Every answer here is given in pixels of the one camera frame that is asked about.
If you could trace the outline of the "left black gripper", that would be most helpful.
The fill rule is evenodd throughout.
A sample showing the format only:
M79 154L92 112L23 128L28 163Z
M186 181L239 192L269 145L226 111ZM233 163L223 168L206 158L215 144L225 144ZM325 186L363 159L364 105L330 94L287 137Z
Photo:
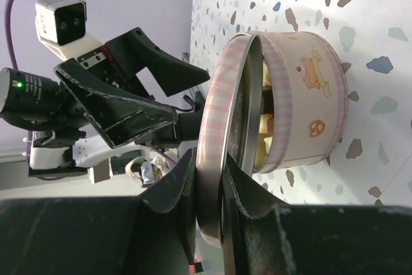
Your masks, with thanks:
M91 124L112 149L175 124L175 109L154 101L138 80L144 68L168 97L210 79L206 70L164 52L136 27L54 68L68 92L66 114Z

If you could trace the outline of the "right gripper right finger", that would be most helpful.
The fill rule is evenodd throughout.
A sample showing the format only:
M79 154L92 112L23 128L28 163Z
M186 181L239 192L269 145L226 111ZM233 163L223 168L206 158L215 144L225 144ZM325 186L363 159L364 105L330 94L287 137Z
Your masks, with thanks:
M226 274L410 274L411 209L290 205L228 157L221 175Z

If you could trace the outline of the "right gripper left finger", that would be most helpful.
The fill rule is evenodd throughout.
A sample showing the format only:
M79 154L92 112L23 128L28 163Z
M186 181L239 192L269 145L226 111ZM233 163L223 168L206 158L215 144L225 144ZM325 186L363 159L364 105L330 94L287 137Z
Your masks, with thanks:
M138 196L1 202L2 274L188 274L196 150Z

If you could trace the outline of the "round metal tin lid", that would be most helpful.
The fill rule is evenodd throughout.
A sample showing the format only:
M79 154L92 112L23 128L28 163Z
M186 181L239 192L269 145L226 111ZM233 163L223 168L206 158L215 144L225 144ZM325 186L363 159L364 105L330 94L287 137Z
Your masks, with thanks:
M247 61L257 66L260 87L262 48L258 35L233 37L216 65L201 119L196 157L196 217L203 239L221 247L221 174L225 168L227 142L234 115L236 95Z

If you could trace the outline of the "white square chocolate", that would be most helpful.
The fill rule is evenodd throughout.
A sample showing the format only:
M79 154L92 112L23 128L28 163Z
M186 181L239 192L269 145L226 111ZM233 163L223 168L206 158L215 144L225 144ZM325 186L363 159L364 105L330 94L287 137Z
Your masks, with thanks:
M267 150L272 144L274 133L274 116L272 114L260 115L258 142L264 143Z

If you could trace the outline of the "dark chocolate piece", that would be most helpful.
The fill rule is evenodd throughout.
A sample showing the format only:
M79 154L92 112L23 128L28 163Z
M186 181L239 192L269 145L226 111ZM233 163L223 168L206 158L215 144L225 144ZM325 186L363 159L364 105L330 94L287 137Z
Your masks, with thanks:
M262 90L261 97L261 114L273 115L274 114L274 98L271 88Z

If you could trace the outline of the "small white chocolate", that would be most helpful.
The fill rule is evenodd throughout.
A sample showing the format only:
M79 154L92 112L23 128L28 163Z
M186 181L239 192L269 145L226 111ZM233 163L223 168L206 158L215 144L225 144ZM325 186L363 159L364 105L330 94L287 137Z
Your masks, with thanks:
M269 70L266 61L263 59L263 87L264 88L271 88L272 81L270 78Z

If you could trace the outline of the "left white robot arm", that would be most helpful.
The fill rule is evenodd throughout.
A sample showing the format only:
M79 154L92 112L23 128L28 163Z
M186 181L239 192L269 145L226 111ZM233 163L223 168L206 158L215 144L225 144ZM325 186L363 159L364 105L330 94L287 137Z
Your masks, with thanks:
M188 109L157 102L138 79L143 69L167 96L210 78L206 70L161 50L140 28L103 44L88 41L80 55L55 67L55 80L3 68L1 118L32 134L29 176L81 176L128 151L196 140L202 95L191 99Z

